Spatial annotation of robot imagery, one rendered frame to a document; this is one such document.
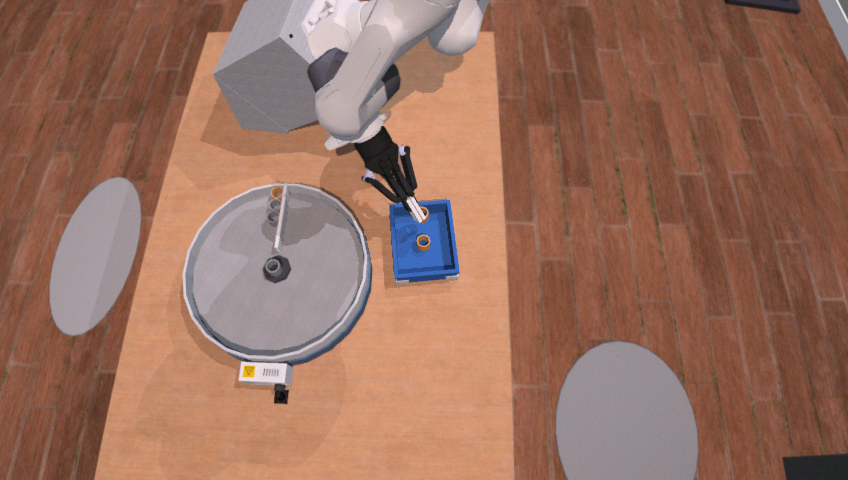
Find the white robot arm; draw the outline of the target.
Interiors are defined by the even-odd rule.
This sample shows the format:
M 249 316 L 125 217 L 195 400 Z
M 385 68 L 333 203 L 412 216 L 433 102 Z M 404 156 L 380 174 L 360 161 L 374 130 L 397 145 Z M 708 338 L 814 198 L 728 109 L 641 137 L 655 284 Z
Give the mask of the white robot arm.
M 424 37 L 448 56 L 472 49 L 488 2 L 314 0 L 301 27 L 315 59 L 307 73 L 316 117 L 330 133 L 327 150 L 381 130 L 387 117 L 379 110 L 400 89 L 394 62 Z

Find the blue crate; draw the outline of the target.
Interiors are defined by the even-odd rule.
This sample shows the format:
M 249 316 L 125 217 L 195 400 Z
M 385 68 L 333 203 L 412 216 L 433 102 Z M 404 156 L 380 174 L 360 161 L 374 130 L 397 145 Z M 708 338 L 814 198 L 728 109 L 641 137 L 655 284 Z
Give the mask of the blue crate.
M 418 203 L 419 207 L 428 209 L 429 219 L 425 223 L 414 221 L 403 204 L 389 205 L 396 285 L 458 279 L 460 269 L 450 200 Z M 417 248 L 420 235 L 430 238 L 427 251 Z

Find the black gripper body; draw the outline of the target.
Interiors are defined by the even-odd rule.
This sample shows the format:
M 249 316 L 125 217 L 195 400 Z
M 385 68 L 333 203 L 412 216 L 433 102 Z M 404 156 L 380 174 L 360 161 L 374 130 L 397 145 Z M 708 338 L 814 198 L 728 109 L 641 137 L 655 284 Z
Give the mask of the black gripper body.
M 379 165 L 381 160 L 385 161 L 390 171 L 394 169 L 388 158 L 390 153 L 394 154 L 398 162 L 399 147 L 393 142 L 384 126 L 381 126 L 381 130 L 375 136 L 362 143 L 354 143 L 354 146 L 364 160 L 365 168 L 369 171 L 385 175 Z

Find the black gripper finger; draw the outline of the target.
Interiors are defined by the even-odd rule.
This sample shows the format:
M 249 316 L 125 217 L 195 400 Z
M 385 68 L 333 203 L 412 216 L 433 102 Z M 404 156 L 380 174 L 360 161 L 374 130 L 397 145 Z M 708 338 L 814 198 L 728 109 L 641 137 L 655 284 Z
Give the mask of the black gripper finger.
M 398 184 L 400 185 L 400 187 L 402 188 L 402 190 L 406 194 L 407 198 L 409 198 L 410 201 L 412 202 L 413 206 L 415 207 L 415 209 L 418 212 L 421 219 L 424 220 L 426 217 L 423 214 L 422 210 L 420 209 L 419 203 L 414 196 L 415 195 L 414 190 L 418 187 L 418 185 L 417 185 L 417 182 L 416 182 L 416 178 L 415 178 L 415 174 L 414 174 L 414 170 L 413 170 L 413 166 L 412 166 L 412 162 L 411 162 L 411 158 L 410 158 L 410 146 L 401 145 L 401 146 L 398 146 L 398 147 L 399 147 L 399 155 L 400 155 L 400 159 L 401 159 L 401 162 L 402 162 L 402 166 L 403 166 L 403 170 L 404 170 L 404 174 L 405 174 L 406 179 L 405 179 L 405 177 L 404 177 L 404 175 L 401 171 L 401 168 L 400 168 L 400 166 L 399 166 L 399 164 L 396 160 L 396 157 L 392 153 L 388 154 L 388 158 L 389 158 L 392 166 L 394 167 L 394 169 L 391 169 L 391 172 L 393 173 L 396 181 L 398 182 Z
M 362 176 L 362 178 L 361 178 L 362 181 L 367 182 L 367 183 L 371 184 L 372 186 L 374 186 L 378 191 L 380 191 L 390 201 L 397 203 L 397 204 L 402 202 L 403 206 L 405 207 L 405 209 L 407 211 L 409 211 L 409 213 L 411 214 L 414 221 L 421 223 L 422 222 L 421 217 L 419 216 L 418 212 L 416 211 L 416 209 L 413 206 L 410 199 L 407 198 L 406 194 L 404 193 L 404 191 L 402 190 L 402 188 L 400 187 L 400 185 L 398 184 L 398 182 L 394 178 L 392 172 L 388 168 L 385 161 L 382 161 L 382 160 L 379 161 L 379 165 L 385 173 L 385 175 L 382 175 L 382 176 L 385 178 L 385 180 L 387 181 L 387 183 L 389 184 L 391 189 L 394 191 L 396 196 L 390 190 L 388 190 L 384 185 L 382 185 L 379 181 L 375 180 L 375 176 L 372 174 L 372 171 L 368 170 L 368 168 L 366 170 L 365 176 Z

